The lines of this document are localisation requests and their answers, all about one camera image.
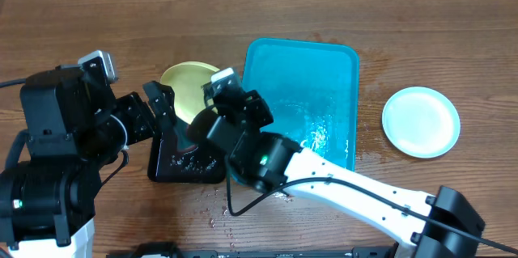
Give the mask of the yellow-green plate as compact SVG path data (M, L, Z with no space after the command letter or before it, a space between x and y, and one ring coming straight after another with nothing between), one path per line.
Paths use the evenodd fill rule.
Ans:
M202 86L219 68L199 61L185 61L168 68L161 76L160 83L170 86L174 93L176 115L190 124L194 117L205 108Z

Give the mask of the light blue plate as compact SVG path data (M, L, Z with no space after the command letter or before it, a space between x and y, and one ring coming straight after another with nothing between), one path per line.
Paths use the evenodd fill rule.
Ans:
M461 119L452 101L428 87L407 87L384 105L381 124L399 151L419 159L449 152L461 134Z

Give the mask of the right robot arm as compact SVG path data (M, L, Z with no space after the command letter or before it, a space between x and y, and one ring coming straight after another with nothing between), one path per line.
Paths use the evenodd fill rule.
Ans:
M479 244L516 254L514 247L482 237L485 223L458 191L437 195L394 187L323 159L278 133L261 131L273 121L256 91L233 81L203 86L210 123L203 139L224 154L227 177L261 195L242 215L276 192L327 203L393 238L396 257L474 257Z

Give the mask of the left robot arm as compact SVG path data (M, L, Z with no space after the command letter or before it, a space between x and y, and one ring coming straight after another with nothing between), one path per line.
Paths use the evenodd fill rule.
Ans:
M116 98L98 65L28 77L20 91L27 127L1 174L1 241L14 257L89 257L100 169L128 162L130 145L174 125L171 87L148 82L148 102Z

